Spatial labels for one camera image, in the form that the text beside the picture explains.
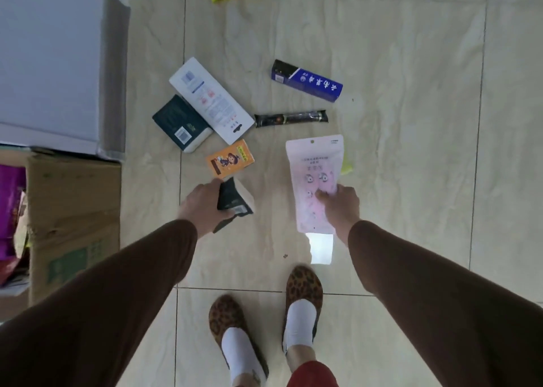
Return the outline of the person's left hand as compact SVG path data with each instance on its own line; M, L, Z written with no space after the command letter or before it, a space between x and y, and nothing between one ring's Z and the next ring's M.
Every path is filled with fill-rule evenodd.
M207 184L197 185L181 202L178 219L189 221L196 228L198 239L214 231L222 219L217 209L222 180L212 179Z

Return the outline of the person's right hand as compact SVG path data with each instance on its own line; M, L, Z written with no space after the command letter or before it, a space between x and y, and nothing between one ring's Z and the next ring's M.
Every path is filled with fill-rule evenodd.
M336 236L349 246L348 239L351 228L360 221L360 200L351 186L337 185L337 198L334 202L321 202L325 216L336 231Z

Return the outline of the dark green tissue pack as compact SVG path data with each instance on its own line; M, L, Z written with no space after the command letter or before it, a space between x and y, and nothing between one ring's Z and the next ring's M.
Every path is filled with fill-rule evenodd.
M232 211L232 217L222 220L213 233L232 223L235 218L243 218L255 213L255 200L252 194L243 186L239 179L230 177L225 180L219 189L217 209L219 211Z
M214 130L181 96L174 95L152 119L184 152L194 152Z

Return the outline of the pink printed pouch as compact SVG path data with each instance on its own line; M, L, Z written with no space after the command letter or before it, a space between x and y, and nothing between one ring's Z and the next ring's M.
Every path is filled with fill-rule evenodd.
M321 190L335 194L344 158L342 135L309 137L286 142L293 186L297 230L334 234L324 205L316 198Z

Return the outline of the person's left forearm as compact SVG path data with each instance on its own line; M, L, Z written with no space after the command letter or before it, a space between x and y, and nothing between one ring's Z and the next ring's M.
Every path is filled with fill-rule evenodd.
M116 387L197 240L171 221L0 325L0 387Z

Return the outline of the small orange cartoon box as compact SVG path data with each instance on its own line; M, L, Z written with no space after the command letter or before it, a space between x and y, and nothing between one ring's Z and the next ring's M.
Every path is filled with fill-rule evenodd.
M245 140L241 139L206 157L205 161L214 177L226 179L254 164L255 159Z

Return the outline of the slim black snack packet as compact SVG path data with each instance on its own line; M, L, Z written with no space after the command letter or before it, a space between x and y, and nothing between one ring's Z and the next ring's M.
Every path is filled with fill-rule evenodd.
M255 114L254 120L256 128L314 122L329 123L329 117L325 109L279 114Z

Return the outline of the leopard print slipper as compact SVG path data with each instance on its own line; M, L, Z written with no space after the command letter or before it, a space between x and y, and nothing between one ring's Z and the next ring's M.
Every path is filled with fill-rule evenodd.
M313 335L316 337L317 325L322 311L324 292L322 283L316 273L305 265L296 266L289 275L286 285L286 305L283 320L283 332L286 324L287 309L289 306L300 299L309 300L316 307L317 316L314 325Z
M254 341L254 338L250 334L247 321L243 313L243 309L241 308L240 304L233 298L233 296L229 294L224 294L214 301L208 313L208 324L210 332L213 335L214 340L219 346L220 350L221 340L224 332L230 327L238 327L245 330L253 343L259 348L258 344Z

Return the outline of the blue toothpaste box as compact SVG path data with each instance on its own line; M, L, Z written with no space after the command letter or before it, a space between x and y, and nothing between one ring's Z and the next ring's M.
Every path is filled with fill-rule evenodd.
M334 103L343 91L343 84L276 59L271 79L277 83Z

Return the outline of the long white product box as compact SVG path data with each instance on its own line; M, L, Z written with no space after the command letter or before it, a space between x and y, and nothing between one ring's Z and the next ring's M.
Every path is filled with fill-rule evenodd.
M169 82L228 145L255 125L254 118L196 58L187 60Z

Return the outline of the white sock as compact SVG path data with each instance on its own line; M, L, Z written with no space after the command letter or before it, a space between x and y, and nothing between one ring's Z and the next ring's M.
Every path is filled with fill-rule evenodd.
M316 313L316 307L306 299L297 300L289 306L282 340L284 353L293 346L313 347Z
M231 387L263 387L268 378L265 359L248 333L228 328L221 340L221 351L230 374Z

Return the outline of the brown cardboard box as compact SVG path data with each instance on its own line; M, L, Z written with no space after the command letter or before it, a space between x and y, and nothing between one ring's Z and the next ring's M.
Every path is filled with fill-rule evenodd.
M0 323L120 249L121 165L47 150L0 146L0 164L27 177L29 284L0 292Z

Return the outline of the red trouser leg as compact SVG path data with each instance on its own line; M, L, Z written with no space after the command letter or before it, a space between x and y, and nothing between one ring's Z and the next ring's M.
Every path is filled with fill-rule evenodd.
M339 387L332 371L319 361L301 364L291 375L286 387Z

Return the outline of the purple plastic bag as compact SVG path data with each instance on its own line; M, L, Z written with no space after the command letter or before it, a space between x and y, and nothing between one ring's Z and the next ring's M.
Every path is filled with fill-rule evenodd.
M25 191L25 168L0 164L0 261L15 256L13 238Z

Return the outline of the white cabinet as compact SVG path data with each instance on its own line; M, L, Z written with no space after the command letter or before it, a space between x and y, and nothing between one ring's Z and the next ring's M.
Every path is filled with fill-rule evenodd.
M0 144L122 162L129 0L0 0Z

